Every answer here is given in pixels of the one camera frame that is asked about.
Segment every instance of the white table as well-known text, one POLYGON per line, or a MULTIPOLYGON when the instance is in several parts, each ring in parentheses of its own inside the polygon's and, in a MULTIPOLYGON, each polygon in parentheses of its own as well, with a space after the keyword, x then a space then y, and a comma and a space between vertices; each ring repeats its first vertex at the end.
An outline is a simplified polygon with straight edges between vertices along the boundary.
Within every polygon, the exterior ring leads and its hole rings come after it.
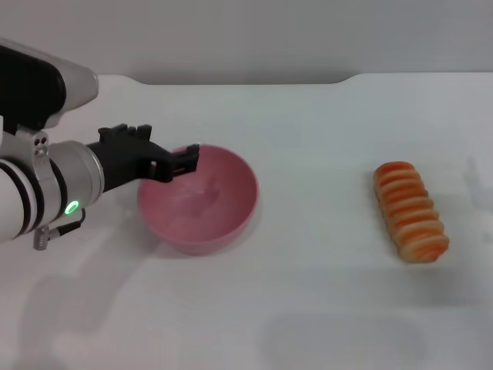
POLYGON ((256 171, 259 209, 231 248, 184 257, 141 224, 132 183, 46 252, 31 235, 2 245, 1 369, 491 368, 493 74, 100 85, 53 140, 149 123, 169 149, 226 146, 256 171), (436 264, 392 252, 371 189, 392 160, 441 212, 451 249, 436 264))

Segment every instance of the silver metal cylinder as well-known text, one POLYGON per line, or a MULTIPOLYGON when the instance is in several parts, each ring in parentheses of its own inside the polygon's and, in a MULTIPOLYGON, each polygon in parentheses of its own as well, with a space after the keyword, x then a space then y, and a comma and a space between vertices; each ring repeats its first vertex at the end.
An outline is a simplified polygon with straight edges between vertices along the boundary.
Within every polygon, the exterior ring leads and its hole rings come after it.
POLYGON ((77 202, 77 208, 83 208, 98 200, 105 188, 105 177, 101 163, 87 146, 77 141, 52 144, 49 156, 65 180, 67 206, 77 202))

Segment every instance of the orange toy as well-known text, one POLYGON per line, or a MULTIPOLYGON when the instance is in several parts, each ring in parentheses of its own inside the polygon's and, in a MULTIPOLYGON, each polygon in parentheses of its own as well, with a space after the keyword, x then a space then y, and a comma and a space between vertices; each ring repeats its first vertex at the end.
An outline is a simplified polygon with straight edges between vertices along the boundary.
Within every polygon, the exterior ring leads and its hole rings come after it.
POLYGON ((412 263, 435 262, 448 249, 449 239, 413 165, 381 165, 375 171, 374 186, 401 258, 412 263))

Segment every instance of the black stripe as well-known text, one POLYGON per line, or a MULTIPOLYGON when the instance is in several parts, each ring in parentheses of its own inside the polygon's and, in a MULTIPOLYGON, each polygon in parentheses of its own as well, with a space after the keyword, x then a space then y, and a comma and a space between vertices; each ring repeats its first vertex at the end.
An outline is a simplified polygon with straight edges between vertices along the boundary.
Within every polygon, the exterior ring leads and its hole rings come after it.
POLYGON ((15 158, 4 159, 14 163, 25 174, 32 185, 32 189, 34 190, 34 194, 36 195, 36 203, 38 204, 38 213, 36 214, 36 219, 28 232, 33 231, 41 223, 43 216, 45 216, 45 197, 43 196, 41 185, 39 185, 38 179, 36 179, 35 174, 26 165, 19 162, 15 158))
POLYGON ((22 221, 21 230, 18 232, 17 236, 25 233, 25 229, 28 228, 29 221, 31 220, 31 202, 29 201, 28 191, 26 190, 24 183, 19 178, 18 174, 8 165, 0 162, 0 169, 4 170, 5 173, 12 179, 13 183, 17 186, 17 190, 22 199, 22 207, 24 208, 24 220, 22 221))
POLYGON ((55 177, 59 182, 59 187, 60 187, 60 196, 61 196, 60 211, 59 214, 56 215, 56 218, 59 218, 63 215, 63 212, 67 207, 67 203, 69 202, 69 195, 67 194, 67 183, 65 182, 62 172, 60 171, 56 163, 53 162, 53 160, 49 160, 49 162, 52 165, 53 173, 55 174, 55 177))

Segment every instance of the green led light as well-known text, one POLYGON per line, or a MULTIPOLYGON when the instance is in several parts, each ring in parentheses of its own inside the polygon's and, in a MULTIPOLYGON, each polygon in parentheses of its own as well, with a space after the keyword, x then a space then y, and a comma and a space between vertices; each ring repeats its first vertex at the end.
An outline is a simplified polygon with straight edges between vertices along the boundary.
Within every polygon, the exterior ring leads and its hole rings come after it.
POLYGON ((77 200, 73 200, 69 203, 67 208, 65 208, 65 214, 71 214, 77 208, 79 208, 79 202, 77 200))

